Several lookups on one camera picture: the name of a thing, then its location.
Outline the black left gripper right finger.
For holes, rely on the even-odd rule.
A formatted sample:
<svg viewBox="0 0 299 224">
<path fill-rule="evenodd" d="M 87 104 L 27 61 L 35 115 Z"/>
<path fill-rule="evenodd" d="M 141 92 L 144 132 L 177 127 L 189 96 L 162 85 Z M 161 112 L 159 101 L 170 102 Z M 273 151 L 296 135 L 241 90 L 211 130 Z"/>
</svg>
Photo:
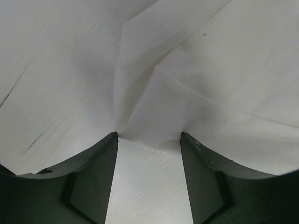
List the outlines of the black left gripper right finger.
<svg viewBox="0 0 299 224">
<path fill-rule="evenodd" d="M 207 148 L 188 133 L 180 147 L 195 224 L 296 224 L 299 173 L 260 172 Z"/>
</svg>

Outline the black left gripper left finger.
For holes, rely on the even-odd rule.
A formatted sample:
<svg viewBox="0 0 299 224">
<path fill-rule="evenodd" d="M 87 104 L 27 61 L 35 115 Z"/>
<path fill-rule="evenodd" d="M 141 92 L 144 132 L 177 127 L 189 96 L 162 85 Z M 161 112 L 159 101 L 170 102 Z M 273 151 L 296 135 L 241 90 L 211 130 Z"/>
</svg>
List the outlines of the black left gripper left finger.
<svg viewBox="0 0 299 224">
<path fill-rule="evenodd" d="M 118 135 L 36 174 L 0 168 L 3 224 L 103 224 L 111 193 Z"/>
</svg>

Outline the plain white t-shirt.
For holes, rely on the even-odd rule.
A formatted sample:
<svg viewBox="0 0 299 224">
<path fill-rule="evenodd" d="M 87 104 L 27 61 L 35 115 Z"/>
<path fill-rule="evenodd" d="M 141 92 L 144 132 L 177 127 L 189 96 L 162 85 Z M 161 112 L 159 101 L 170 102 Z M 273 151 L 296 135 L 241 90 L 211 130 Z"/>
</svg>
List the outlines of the plain white t-shirt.
<svg viewBox="0 0 299 224">
<path fill-rule="evenodd" d="M 155 2 L 122 27 L 113 96 L 124 139 L 186 132 L 259 171 L 298 169 L 298 1 Z"/>
</svg>

